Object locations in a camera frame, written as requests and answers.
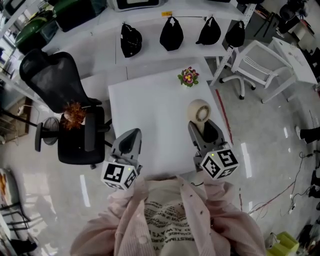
person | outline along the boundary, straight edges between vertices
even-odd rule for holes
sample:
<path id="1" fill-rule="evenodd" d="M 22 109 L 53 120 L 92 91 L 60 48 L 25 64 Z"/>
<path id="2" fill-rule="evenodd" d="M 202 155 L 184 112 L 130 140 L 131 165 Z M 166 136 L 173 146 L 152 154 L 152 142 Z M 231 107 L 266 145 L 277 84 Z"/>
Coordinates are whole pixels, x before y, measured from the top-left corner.
<path id="1" fill-rule="evenodd" d="M 106 211 L 75 238 L 72 256 L 265 256 L 255 221 L 232 205 L 234 187 L 198 172 L 202 184 L 182 176 L 146 181 L 108 196 Z"/>
<path id="2" fill-rule="evenodd" d="M 299 126 L 296 126 L 294 129 L 299 140 L 304 140 L 306 143 L 311 143 L 320 139 L 320 127 L 314 129 L 300 129 Z"/>

chair armrest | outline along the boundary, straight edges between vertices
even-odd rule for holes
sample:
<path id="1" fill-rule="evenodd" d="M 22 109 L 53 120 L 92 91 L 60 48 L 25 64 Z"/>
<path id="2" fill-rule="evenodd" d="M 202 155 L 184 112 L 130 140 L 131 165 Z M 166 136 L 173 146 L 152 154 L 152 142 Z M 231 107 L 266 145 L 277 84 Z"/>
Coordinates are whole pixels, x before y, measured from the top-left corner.
<path id="1" fill-rule="evenodd" d="M 96 148 L 97 121 L 95 113 L 85 114 L 84 150 L 93 151 Z"/>
<path id="2" fill-rule="evenodd" d="M 42 129 L 43 129 L 44 123 L 40 122 L 36 126 L 36 132 L 35 132 L 35 139 L 34 139 L 34 149 L 37 152 L 41 151 L 41 139 L 42 139 Z"/>

black bag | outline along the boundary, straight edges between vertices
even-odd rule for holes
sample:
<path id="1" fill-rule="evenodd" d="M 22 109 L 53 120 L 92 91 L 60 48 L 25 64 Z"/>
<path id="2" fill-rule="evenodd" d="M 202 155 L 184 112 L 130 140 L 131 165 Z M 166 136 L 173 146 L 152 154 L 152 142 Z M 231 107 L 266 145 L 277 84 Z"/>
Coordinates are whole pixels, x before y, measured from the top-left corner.
<path id="1" fill-rule="evenodd" d="M 238 21 L 234 26 L 226 33 L 225 40 L 226 42 L 233 47 L 240 47 L 245 42 L 245 24 L 244 22 Z"/>
<path id="2" fill-rule="evenodd" d="M 124 57 L 130 58 L 141 50 L 142 36 L 139 31 L 128 24 L 123 24 L 121 29 L 121 49 Z"/>
<path id="3" fill-rule="evenodd" d="M 236 0 L 239 4 L 262 4 L 265 0 Z"/>
<path id="4" fill-rule="evenodd" d="M 218 23 L 215 21 L 214 17 L 209 18 L 203 29 L 201 30 L 199 40 L 196 44 L 203 44 L 203 45 L 213 45 L 218 42 L 221 36 L 221 30 Z"/>
<path id="5" fill-rule="evenodd" d="M 184 33 L 179 21 L 174 17 L 169 17 L 161 32 L 160 44 L 162 44 L 167 51 L 174 51 L 180 47 L 183 40 Z"/>

white chair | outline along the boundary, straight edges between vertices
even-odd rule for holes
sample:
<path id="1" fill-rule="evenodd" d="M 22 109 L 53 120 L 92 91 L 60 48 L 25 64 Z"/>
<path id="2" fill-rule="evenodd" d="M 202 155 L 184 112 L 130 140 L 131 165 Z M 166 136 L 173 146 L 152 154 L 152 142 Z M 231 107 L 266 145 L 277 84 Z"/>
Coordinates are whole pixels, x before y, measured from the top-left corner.
<path id="1" fill-rule="evenodd" d="M 238 48 L 234 50 L 235 60 L 232 65 L 227 63 L 226 66 L 231 68 L 233 73 L 239 72 L 242 75 L 264 85 L 264 88 L 268 88 L 274 77 L 277 77 L 285 70 L 291 72 L 292 67 L 277 53 L 269 49 L 262 43 L 254 40 L 241 52 Z M 220 79 L 220 83 L 223 84 L 232 79 L 239 79 L 241 86 L 240 100 L 245 98 L 245 81 L 251 85 L 251 89 L 255 90 L 256 85 L 253 81 L 234 74 Z"/>

metal frame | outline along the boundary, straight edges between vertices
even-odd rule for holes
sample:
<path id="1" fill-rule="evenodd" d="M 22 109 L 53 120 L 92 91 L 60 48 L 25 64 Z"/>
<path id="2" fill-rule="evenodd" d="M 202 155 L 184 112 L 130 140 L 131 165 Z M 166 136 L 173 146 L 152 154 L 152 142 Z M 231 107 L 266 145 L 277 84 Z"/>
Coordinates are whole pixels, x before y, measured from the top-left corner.
<path id="1" fill-rule="evenodd" d="M 252 14 L 254 13 L 256 9 L 256 4 L 248 4 L 247 8 L 245 9 L 244 12 L 244 19 L 242 20 L 244 23 L 244 28 L 247 27 Z M 211 81 L 209 86 L 213 86 L 215 84 L 215 82 L 217 81 L 218 77 L 220 76 L 222 70 L 224 69 L 225 65 L 227 64 L 229 58 L 231 57 L 232 53 L 234 52 L 234 48 L 232 46 L 229 46 L 227 49 L 227 53 L 226 55 L 223 57 L 222 61 L 219 63 L 219 61 L 217 61 L 217 65 L 219 63 L 218 69 L 215 71 L 214 75 L 213 75 L 213 80 Z"/>

